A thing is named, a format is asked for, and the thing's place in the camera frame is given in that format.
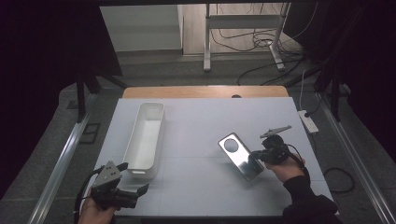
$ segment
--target white power strip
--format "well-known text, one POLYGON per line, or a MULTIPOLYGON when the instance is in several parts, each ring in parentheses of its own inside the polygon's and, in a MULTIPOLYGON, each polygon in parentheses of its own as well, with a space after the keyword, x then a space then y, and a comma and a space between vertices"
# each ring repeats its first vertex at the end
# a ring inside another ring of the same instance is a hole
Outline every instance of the white power strip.
POLYGON ((298 112, 298 114, 300 115, 301 120, 303 121, 303 124, 305 126, 305 128, 310 132, 310 133, 317 133, 319 131, 317 125, 315 125, 314 121, 308 117, 305 117, 305 110, 301 110, 298 112))

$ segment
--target white plastic container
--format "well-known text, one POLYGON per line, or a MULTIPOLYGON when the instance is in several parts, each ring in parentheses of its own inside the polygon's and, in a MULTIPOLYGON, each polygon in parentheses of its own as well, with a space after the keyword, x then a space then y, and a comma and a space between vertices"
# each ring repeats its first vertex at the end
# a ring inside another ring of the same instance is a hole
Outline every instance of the white plastic container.
POLYGON ((143 103, 137 112, 123 162, 134 178, 153 178, 158 172, 164 131, 164 105, 143 103))

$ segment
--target wooden floor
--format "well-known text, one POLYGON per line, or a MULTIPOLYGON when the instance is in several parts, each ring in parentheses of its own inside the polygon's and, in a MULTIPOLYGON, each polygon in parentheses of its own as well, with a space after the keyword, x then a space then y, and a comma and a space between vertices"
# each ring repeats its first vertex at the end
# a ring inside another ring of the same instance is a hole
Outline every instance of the wooden floor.
MULTIPOLYGON (((237 14, 237 15, 258 15, 258 14, 279 14, 282 8, 282 3, 256 3, 256 4, 212 4, 210 5, 210 15, 223 14, 237 14)), ((204 53, 205 43, 205 14, 206 6, 202 5, 183 5, 183 54, 195 55, 204 53)), ((241 35, 252 33, 252 29, 214 29, 211 30, 210 48, 212 53, 237 53, 237 52, 255 52, 255 51, 269 51, 267 47, 254 48, 253 34, 243 35, 234 38, 224 38, 224 36, 241 35), (234 49, 223 47, 215 42, 230 46, 234 49)), ((258 38, 272 39, 270 35, 259 35, 258 38)), ((285 42, 285 48, 289 50, 301 49, 294 41, 284 34, 281 35, 281 42, 285 42)))

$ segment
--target white tabletop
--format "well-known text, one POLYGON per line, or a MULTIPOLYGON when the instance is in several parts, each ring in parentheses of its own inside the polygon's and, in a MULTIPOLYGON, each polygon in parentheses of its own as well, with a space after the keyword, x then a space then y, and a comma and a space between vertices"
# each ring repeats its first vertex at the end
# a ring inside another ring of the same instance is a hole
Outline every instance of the white tabletop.
POLYGON ((290 97, 119 99, 96 168, 108 161, 122 163, 138 108, 145 102, 165 106, 159 172, 151 180, 134 179, 122 172, 120 189, 135 191, 146 183, 150 185, 135 209, 123 208, 117 215, 281 216, 291 203, 282 183, 268 170, 247 182, 218 141, 229 133, 237 133, 251 151, 259 150, 263 149, 261 134, 288 125, 292 128, 279 135, 305 159, 313 191, 332 198, 290 97))

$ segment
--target black sleeve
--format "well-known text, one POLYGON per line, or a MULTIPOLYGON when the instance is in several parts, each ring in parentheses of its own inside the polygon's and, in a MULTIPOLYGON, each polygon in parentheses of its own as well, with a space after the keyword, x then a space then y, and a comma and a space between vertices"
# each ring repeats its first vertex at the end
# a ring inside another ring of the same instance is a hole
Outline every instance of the black sleeve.
POLYGON ((283 186, 291 196, 291 205, 283 211, 285 223, 342 223, 334 215, 335 203, 323 195, 315 195, 303 175, 287 180, 283 186))

